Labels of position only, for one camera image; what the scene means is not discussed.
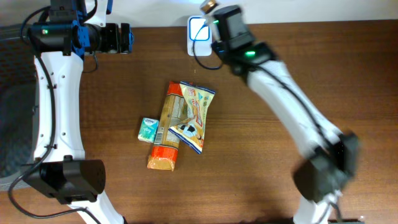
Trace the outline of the yellow snack bag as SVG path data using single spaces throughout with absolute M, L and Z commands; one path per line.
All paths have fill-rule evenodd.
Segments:
M 187 104 L 187 117 L 178 124 L 171 125 L 169 131 L 197 154 L 201 154 L 205 141 L 207 111 L 216 92 L 187 82 L 180 82 L 180 88 Z

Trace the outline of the teal tissue pack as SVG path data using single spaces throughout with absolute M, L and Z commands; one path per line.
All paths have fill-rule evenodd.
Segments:
M 152 118 L 143 118 L 139 129 L 138 140 L 154 143 L 159 121 Z

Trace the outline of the orange pasta package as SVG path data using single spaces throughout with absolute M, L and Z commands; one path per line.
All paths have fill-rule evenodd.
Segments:
M 175 169 L 180 139 L 169 128 L 180 124 L 191 115 L 192 111 L 188 109 L 180 83 L 170 82 L 147 163 L 149 169 Z

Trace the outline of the white tube with gold cap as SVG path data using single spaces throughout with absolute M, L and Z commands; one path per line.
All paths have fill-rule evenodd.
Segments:
M 217 6 L 218 6 L 218 2 L 216 0 L 204 0 L 200 4 L 200 10 L 204 14 L 209 14 Z

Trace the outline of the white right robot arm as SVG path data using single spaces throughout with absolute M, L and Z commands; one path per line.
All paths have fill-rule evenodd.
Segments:
M 359 139 L 343 133 L 317 110 L 296 84 L 286 64 L 265 42 L 258 42 L 238 5 L 202 9 L 213 31 L 211 48 L 264 100 L 291 135 L 303 162 L 293 173 L 301 194 L 290 223 L 344 223 L 338 206 L 356 175 Z

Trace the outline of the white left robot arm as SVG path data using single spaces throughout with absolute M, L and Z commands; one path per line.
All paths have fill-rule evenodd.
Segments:
M 106 22 L 112 0 L 52 1 L 27 30 L 34 51 L 38 130 L 34 161 L 21 179 L 48 198 L 67 205 L 87 223 L 125 223 L 105 192 L 101 160 L 88 160 L 80 134 L 79 89 L 87 55 L 129 54 L 129 24 Z

